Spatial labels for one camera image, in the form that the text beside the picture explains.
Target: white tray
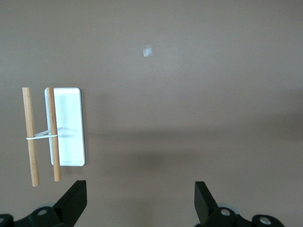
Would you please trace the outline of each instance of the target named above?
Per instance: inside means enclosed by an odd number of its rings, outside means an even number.
[[[54,88],[58,127],[59,156],[61,166],[83,166],[85,149],[82,123],[80,89],[76,87]],[[50,126],[47,90],[45,90],[47,127]],[[53,164],[52,138],[49,138],[51,162]]]

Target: wooden stick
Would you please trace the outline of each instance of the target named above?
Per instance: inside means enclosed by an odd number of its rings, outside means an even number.
[[[52,132],[52,135],[58,135],[53,87],[47,88],[47,95],[48,95],[49,115],[50,115],[50,119],[51,119],[51,132]],[[59,181],[59,180],[61,180],[61,171],[60,171],[58,136],[52,137],[52,147],[53,147],[54,179],[55,179],[55,181]]]
[[[27,126],[27,137],[32,138],[35,136],[32,96],[29,87],[23,87],[22,91],[23,91],[25,122]],[[36,187],[40,184],[38,165],[37,165],[36,142],[35,140],[27,140],[27,143],[28,143],[28,153],[29,153],[29,162],[30,162],[30,172],[32,176],[32,185],[33,187]]]

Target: small square sticker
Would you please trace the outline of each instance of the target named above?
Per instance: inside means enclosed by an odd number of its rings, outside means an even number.
[[[143,56],[144,57],[152,56],[152,45],[143,46]]]

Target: screw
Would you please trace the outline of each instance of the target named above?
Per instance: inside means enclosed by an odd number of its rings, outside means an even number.
[[[222,209],[221,214],[223,214],[224,216],[230,216],[231,213],[227,209]]]
[[[41,216],[47,213],[47,210],[40,210],[37,215]]]
[[[264,225],[271,225],[271,221],[266,217],[260,217],[260,222],[262,222]]]

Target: wooden dowel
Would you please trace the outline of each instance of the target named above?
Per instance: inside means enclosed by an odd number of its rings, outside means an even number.
[[[50,115],[50,120],[51,120],[51,133],[52,133],[52,135],[58,135],[56,109],[55,109],[55,97],[54,97],[54,93],[53,93],[53,87],[47,88],[47,95],[48,95],[49,115]],[[52,137],[52,147],[53,147],[54,179],[55,179],[55,181],[59,181],[59,180],[61,180],[61,170],[60,170],[58,136]]]
[[[23,91],[25,122],[27,126],[27,137],[32,138],[35,136],[32,96],[29,87],[23,87],[22,91]],[[36,142],[35,140],[27,140],[27,143],[28,143],[30,171],[32,176],[32,185],[36,187],[40,184],[38,165],[37,165]]]

